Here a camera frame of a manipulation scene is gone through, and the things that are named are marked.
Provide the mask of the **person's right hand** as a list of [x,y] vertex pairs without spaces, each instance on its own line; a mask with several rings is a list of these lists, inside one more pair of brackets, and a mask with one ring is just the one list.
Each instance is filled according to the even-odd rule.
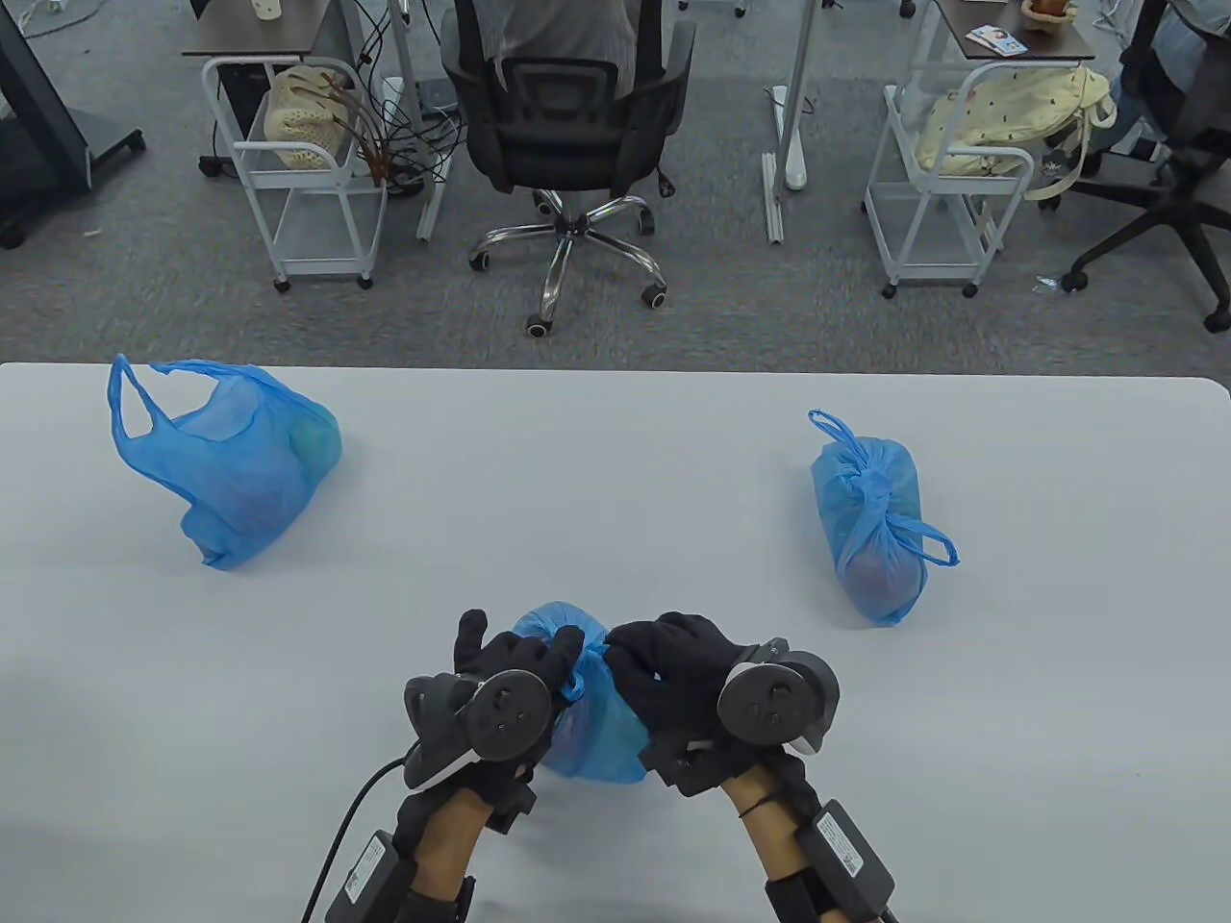
[[803,758],[833,721],[840,685],[817,656],[782,637],[741,646],[702,615],[665,612],[607,634],[616,690],[641,721],[641,763],[693,797],[753,769],[769,791],[816,809]]

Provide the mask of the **person's left hand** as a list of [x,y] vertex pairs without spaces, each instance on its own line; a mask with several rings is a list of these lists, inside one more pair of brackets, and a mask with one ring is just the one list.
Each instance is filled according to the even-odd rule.
[[407,681],[404,705],[416,741],[403,777],[414,794],[467,788],[487,805],[487,828],[506,834],[535,807],[531,783],[570,708],[572,671],[585,634],[566,625],[551,637],[499,633],[467,610],[454,642],[454,668]]

